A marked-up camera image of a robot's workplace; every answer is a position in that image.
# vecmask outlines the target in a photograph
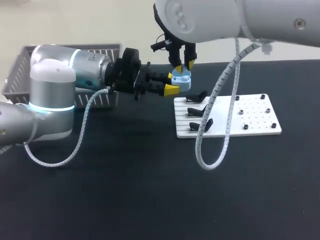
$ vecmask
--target black mat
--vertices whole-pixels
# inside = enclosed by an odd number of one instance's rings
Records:
[[[194,93],[212,90],[226,64],[194,67]],[[114,111],[93,111],[68,167],[47,169],[16,147],[0,157],[1,240],[320,239],[320,61],[247,62],[238,94],[269,95],[278,136],[231,138],[220,167],[198,165],[194,139],[178,139],[173,99],[122,94]],[[166,65],[157,71],[170,70]],[[232,81],[221,92],[231,93]],[[31,144],[47,162],[74,149]],[[213,162],[222,139],[205,139]]]

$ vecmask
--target light blue block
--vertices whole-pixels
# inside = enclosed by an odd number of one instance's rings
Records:
[[[183,69],[182,74],[177,70],[173,70],[171,84],[179,86],[180,92],[189,91],[191,88],[191,72],[186,68]]]

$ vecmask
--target black peg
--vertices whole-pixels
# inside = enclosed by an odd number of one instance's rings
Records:
[[[210,118],[205,125],[204,132],[205,133],[208,132],[213,124],[214,124],[214,121],[212,120],[212,118]],[[190,131],[198,131],[200,128],[200,124],[195,122],[190,122],[189,126],[190,126]]]
[[[188,107],[188,116],[196,116],[196,117],[202,117],[205,113],[207,105],[204,107],[203,110],[194,109],[192,107]]]
[[[200,104],[205,100],[207,95],[208,95],[207,91],[203,91],[199,95],[190,94],[190,95],[187,95],[185,98],[186,98],[187,102],[188,102],[188,100],[190,100],[191,102],[195,102],[195,103]]]

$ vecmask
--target coiled cable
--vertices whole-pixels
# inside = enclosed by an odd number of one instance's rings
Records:
[[[85,134],[85,128],[86,128],[86,123],[87,123],[87,118],[88,118],[88,114],[89,114],[89,109],[90,109],[90,106],[92,104],[92,102],[94,101],[94,99],[101,95],[101,94],[108,94],[109,93],[109,90],[108,89],[102,89],[102,90],[99,90],[97,92],[95,92],[89,99],[86,107],[85,107],[85,110],[84,110],[84,115],[83,115],[83,120],[82,120],[82,126],[81,126],[81,130],[80,130],[80,135],[79,135],[79,139],[78,139],[78,142],[75,146],[75,149],[73,150],[73,152],[71,153],[71,155],[61,161],[61,162],[58,162],[58,163],[46,163],[46,162],[43,162],[43,161],[40,161],[39,159],[37,159],[33,154],[32,152],[30,151],[30,148],[28,146],[28,144],[25,144],[24,145],[24,148],[26,150],[26,152],[28,153],[29,157],[35,161],[37,164],[39,165],[42,165],[44,167],[49,167],[49,168],[56,168],[56,167],[61,167],[65,164],[67,164],[68,162],[70,162],[74,157],[75,155],[77,154],[80,146],[81,146],[81,143],[82,143],[82,140],[83,140],[83,137],[84,137],[84,134]]]
[[[239,53],[239,40],[236,38],[235,39],[235,47],[237,52],[236,57],[227,65],[223,73],[221,74],[220,78],[216,82],[213,91],[210,95],[207,107],[205,108],[205,112],[203,114],[203,117],[201,119],[200,127],[196,136],[196,141],[195,141],[195,156],[196,160],[198,161],[199,165],[205,169],[205,170],[213,170],[216,167],[220,165],[220,163],[223,161],[223,159],[226,156],[227,150],[228,150],[228,145],[229,145],[229,139],[230,139],[230,130],[231,130],[231,123],[232,123],[232,115],[233,115],[233,110],[234,110],[234,104],[236,100],[236,94],[237,94],[237,89],[238,89],[238,83],[239,83],[239,76],[240,76],[240,62],[243,58],[245,58],[248,54],[253,52],[254,50],[260,48],[260,45],[258,44],[251,44],[248,46],[246,49],[241,51]],[[229,111],[228,111],[228,118],[226,122],[226,129],[225,129],[225,137],[224,137],[224,142],[223,142],[223,147],[221,150],[221,153],[216,160],[211,165],[208,165],[204,162],[202,155],[201,155],[201,144],[203,140],[203,135],[205,131],[205,127],[207,125],[211,110],[215,104],[216,98],[219,95],[219,92],[223,85],[225,84],[225,81],[228,79],[229,75],[235,70],[235,75],[234,75],[234,84],[233,84],[233,89],[232,89],[232,95],[231,95],[231,101],[230,101],[230,106],[229,106]]]

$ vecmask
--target gray wire basket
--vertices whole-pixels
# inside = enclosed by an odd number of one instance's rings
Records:
[[[88,44],[88,45],[63,45],[64,47],[86,50],[94,53],[108,55],[112,62],[122,54],[121,44]],[[16,57],[9,75],[5,80],[2,89],[2,95],[10,100],[13,104],[29,103],[29,89],[30,89],[30,58],[32,52],[37,46],[25,46],[22,48],[20,54]],[[76,108],[85,108],[88,100],[95,93],[93,90],[75,88]],[[118,92],[113,95],[102,94],[97,97],[91,104],[92,108],[109,108],[118,105]]]

